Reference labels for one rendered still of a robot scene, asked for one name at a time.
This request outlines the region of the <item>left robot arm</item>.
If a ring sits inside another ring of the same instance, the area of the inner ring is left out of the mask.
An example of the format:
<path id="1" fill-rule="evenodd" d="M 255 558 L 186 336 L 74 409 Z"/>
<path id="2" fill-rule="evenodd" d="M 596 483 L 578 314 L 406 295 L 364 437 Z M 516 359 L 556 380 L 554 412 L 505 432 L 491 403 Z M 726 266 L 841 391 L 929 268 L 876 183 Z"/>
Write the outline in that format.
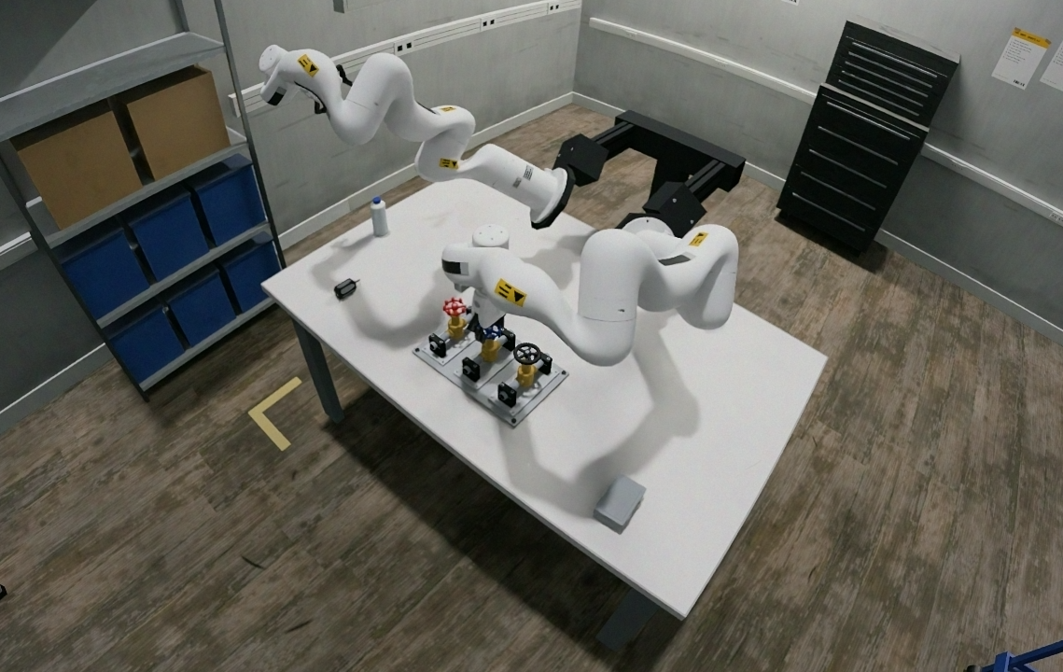
<path id="1" fill-rule="evenodd" d="M 497 310 L 547 325 L 581 360 L 598 367 L 615 366 L 632 352 L 637 307 L 679 306 L 684 322 L 699 330 L 722 327 L 733 309 L 737 241 L 727 226 L 696 226 L 679 239 L 662 220 L 640 217 L 623 230 L 591 235 L 580 257 L 578 312 L 509 243 L 505 226 L 477 226 L 472 242 L 444 248 L 444 273 L 460 295 L 478 288 Z"/>

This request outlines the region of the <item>white bottle with blue cap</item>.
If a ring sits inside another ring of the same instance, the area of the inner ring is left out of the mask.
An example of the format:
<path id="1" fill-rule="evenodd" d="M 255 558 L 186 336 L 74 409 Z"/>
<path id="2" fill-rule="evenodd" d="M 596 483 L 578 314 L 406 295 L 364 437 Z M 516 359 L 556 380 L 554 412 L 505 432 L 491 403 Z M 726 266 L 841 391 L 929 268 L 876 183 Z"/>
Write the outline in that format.
<path id="1" fill-rule="evenodd" d="M 373 233 L 376 235 L 386 235 L 387 218 L 386 218 L 385 203 L 381 201 L 381 197 L 373 197 L 373 203 L 371 203 L 370 209 L 371 209 Z"/>

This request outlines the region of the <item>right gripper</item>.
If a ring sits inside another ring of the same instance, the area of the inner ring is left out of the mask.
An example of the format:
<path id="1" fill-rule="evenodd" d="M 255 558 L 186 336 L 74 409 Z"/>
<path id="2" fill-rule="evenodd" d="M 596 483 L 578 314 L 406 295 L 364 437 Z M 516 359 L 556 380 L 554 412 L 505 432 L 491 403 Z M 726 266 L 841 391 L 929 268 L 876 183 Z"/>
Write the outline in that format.
<path id="1" fill-rule="evenodd" d="M 341 81 L 342 81 L 342 82 L 344 82 L 345 85 L 351 86 L 351 88 L 352 88 L 352 86 L 353 86 L 352 81 L 349 81 L 347 79 L 345 71 L 343 71 L 343 66 L 340 65 L 340 64 L 338 64 L 338 65 L 336 65 L 336 68 L 338 68 L 338 71 L 340 73 L 340 75 L 339 75 L 340 85 L 341 85 Z M 314 95 L 311 91 L 308 91 L 308 90 L 306 90 L 306 91 L 303 90 L 303 93 L 305 95 L 308 95 L 308 97 L 311 98 L 313 101 L 315 101 L 315 112 L 316 112 L 317 115 L 318 114 L 322 114 L 322 112 L 326 112 L 325 107 L 323 107 L 323 110 L 319 110 L 319 104 L 322 104 L 322 103 L 317 98 L 317 95 Z"/>

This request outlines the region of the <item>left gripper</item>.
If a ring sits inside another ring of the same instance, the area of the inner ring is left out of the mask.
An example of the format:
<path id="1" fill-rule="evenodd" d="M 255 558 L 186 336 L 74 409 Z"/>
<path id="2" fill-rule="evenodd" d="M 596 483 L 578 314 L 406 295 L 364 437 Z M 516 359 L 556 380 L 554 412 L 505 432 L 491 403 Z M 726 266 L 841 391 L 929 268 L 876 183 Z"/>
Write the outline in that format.
<path id="1" fill-rule="evenodd" d="M 496 323 L 504 329 L 505 315 L 507 312 L 497 310 L 492 302 L 489 301 L 488 295 L 483 295 L 474 290 L 474 298 L 472 298 L 471 305 L 471 320 L 467 326 L 468 331 L 474 332 L 474 339 L 477 342 L 484 345 L 485 333 L 484 329 L 490 327 Z M 477 325 L 480 324 L 480 327 Z"/>

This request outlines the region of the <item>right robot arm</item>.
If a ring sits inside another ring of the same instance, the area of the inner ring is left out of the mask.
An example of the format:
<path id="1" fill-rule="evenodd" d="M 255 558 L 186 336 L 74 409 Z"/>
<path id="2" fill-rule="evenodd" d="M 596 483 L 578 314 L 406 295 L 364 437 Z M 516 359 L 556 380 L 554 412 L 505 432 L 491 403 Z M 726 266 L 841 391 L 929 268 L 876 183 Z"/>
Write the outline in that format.
<path id="1" fill-rule="evenodd" d="M 535 224 L 547 218 L 564 195 L 564 169 L 544 172 L 496 145 L 484 146 L 474 156 L 461 161 L 474 133 L 474 116 L 454 105 L 427 110 L 414 101 L 409 68 L 389 52 L 377 52 L 364 63 L 345 101 L 341 98 L 338 69 L 323 52 L 288 52 L 272 44 L 261 52 L 259 71 L 267 74 L 259 91 L 263 101 L 281 106 L 292 101 L 296 93 L 311 91 L 325 107 L 334 132 L 349 145 L 369 142 L 383 119 L 385 127 L 402 139 L 423 142 L 414 167 L 429 182 L 479 180 L 530 207 L 528 216 Z"/>

